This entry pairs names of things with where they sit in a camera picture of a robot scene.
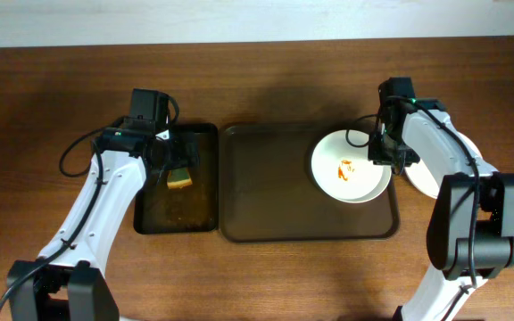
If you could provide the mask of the green yellow sponge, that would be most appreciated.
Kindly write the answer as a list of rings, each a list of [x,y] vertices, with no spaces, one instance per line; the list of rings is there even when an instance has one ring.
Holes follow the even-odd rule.
[[[181,189],[193,184],[188,168],[172,169],[167,176],[169,189]]]

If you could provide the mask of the pink-white plate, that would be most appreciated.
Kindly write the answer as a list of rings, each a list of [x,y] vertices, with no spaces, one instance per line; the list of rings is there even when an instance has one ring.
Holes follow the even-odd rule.
[[[440,186],[435,181],[424,161],[412,163],[405,170],[410,182],[424,195],[436,199]]]

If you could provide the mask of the cream plate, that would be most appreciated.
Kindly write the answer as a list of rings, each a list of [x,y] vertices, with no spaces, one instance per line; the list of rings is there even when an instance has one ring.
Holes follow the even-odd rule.
[[[392,171],[369,160],[369,135],[357,130],[337,130],[319,140],[311,154],[311,173],[327,195],[341,202],[362,203],[377,198],[387,188]]]

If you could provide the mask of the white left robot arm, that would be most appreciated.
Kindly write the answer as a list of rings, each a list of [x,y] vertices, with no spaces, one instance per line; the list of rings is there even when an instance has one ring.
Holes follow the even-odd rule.
[[[120,320],[105,281],[113,241],[146,183],[187,166],[174,133],[180,108],[166,93],[133,90],[130,113],[77,138],[88,140],[86,181],[52,240],[32,261],[17,260],[0,298],[14,320]]]

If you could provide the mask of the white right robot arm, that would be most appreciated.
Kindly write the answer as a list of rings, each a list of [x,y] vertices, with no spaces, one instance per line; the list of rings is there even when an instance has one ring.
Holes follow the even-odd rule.
[[[514,173],[464,142],[446,108],[418,98],[410,78],[378,87],[368,158],[392,170],[424,162],[439,185],[427,228],[430,266],[395,320],[452,320],[470,295],[514,266]]]

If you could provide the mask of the small black tray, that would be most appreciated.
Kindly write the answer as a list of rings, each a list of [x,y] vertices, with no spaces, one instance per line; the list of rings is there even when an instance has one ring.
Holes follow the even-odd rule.
[[[177,125],[170,137],[184,146],[192,184],[168,187],[169,169],[149,175],[136,196],[134,229],[142,235],[209,232],[218,223],[218,129]]]

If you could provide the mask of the large brown serving tray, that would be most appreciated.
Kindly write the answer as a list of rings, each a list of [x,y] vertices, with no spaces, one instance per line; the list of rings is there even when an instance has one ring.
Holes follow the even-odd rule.
[[[339,129],[253,124],[220,136],[219,222],[234,243],[386,239],[400,225],[394,185],[375,200],[340,202],[311,172],[314,145]]]

